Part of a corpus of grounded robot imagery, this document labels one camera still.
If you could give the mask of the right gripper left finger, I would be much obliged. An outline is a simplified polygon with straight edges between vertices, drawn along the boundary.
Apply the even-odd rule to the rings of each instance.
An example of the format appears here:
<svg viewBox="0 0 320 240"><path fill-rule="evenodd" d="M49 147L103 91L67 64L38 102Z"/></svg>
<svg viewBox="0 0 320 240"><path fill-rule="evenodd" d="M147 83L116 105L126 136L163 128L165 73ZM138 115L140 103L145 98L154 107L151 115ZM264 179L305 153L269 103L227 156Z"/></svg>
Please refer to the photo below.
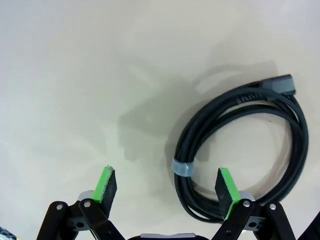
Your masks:
<svg viewBox="0 0 320 240"><path fill-rule="evenodd" d="M93 191L80 195L74 204L52 202L45 214L38 240L74 240L79 232L89 231L96 240L123 240L109 220L117 191L115 170L106 166Z"/></svg>

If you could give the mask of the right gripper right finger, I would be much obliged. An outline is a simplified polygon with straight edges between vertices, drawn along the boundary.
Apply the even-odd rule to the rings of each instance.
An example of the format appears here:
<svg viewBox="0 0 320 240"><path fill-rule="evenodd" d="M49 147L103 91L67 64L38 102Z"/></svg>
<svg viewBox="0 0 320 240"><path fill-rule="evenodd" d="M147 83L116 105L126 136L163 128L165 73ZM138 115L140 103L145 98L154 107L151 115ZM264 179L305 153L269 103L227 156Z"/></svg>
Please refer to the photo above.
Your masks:
<svg viewBox="0 0 320 240"><path fill-rule="evenodd" d="M293 240L287 215L278 202L259 204L246 193L241 195L227 168L219 168L215 192L223 223L214 240L237 240L242 231L251 231L257 240Z"/></svg>

